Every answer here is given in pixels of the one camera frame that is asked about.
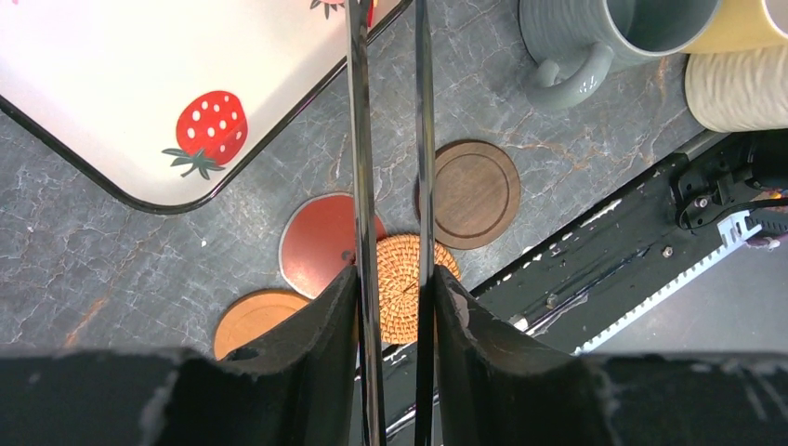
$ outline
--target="red strawberry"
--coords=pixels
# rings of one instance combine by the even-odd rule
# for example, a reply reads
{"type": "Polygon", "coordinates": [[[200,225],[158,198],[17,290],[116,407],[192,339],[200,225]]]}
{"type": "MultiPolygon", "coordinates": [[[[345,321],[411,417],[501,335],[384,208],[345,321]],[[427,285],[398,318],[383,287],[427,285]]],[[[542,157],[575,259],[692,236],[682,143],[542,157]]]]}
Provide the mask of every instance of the red strawberry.
{"type": "Polygon", "coordinates": [[[212,91],[193,100],[177,118],[175,136],[180,149],[162,153],[177,158],[171,165],[191,164],[185,177],[197,170],[205,179],[208,171],[224,170],[246,141],[248,125],[241,101],[227,91],[212,91]]]}

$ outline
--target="strawberry tray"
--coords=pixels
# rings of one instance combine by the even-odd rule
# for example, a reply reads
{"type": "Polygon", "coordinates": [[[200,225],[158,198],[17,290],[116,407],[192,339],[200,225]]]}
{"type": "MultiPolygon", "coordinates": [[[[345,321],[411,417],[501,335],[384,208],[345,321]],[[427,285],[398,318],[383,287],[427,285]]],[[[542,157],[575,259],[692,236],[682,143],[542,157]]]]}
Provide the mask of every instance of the strawberry tray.
{"type": "Polygon", "coordinates": [[[342,3],[0,0],[0,109],[122,202],[189,211],[342,70],[342,3]]]}

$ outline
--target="yellow mug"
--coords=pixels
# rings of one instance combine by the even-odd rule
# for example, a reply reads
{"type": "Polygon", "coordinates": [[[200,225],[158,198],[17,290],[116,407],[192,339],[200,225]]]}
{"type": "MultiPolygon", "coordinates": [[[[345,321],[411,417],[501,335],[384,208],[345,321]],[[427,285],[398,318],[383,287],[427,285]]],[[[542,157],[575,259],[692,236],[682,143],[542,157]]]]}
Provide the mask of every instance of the yellow mug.
{"type": "Polygon", "coordinates": [[[788,0],[723,0],[711,25],[682,52],[726,53],[777,45],[788,45],[788,0]]]}

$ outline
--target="gray marble surface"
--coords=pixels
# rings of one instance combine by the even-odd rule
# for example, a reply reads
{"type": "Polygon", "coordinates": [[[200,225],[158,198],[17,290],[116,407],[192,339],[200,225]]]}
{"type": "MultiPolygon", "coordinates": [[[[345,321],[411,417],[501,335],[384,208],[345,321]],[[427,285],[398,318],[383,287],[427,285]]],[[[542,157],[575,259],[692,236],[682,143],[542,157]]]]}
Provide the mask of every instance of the gray marble surface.
{"type": "MultiPolygon", "coordinates": [[[[454,253],[473,288],[700,131],[681,56],[612,76],[568,111],[528,104],[534,69],[516,0],[431,3],[437,144],[502,147],[522,181],[513,225],[454,253]]],[[[389,232],[416,231],[412,203],[414,11],[370,47],[374,178],[389,232]]],[[[222,310],[285,287],[281,231],[308,198],[350,191],[348,86],[337,78],[208,205],[134,211],[0,115],[0,348],[188,345],[207,351],[222,310]]]]}

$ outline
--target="strawberry leaf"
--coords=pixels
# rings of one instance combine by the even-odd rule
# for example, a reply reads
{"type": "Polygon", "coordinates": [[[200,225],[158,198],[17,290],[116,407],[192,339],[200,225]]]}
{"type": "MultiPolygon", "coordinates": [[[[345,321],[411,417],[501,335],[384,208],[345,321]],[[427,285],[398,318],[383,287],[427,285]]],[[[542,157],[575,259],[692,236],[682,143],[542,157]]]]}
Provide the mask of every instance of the strawberry leaf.
{"type": "Polygon", "coordinates": [[[163,151],[168,155],[177,156],[175,160],[170,164],[170,166],[178,166],[178,165],[185,165],[191,164],[191,167],[186,172],[180,174],[182,177],[186,177],[191,172],[195,170],[200,172],[200,177],[203,177],[207,180],[210,180],[211,177],[208,175],[208,171],[219,172],[224,170],[224,167],[217,165],[217,161],[213,158],[208,158],[205,156],[205,148],[200,149],[197,153],[193,155],[189,155],[185,151],[181,149],[165,149],[163,151]]]}
{"type": "Polygon", "coordinates": [[[165,155],[173,155],[173,156],[189,156],[188,153],[186,153],[181,149],[164,149],[162,153],[165,155]]]}
{"type": "Polygon", "coordinates": [[[191,163],[192,163],[191,158],[180,157],[180,158],[176,158],[173,161],[173,163],[170,164],[170,167],[175,167],[176,165],[191,164],[191,163]]]}

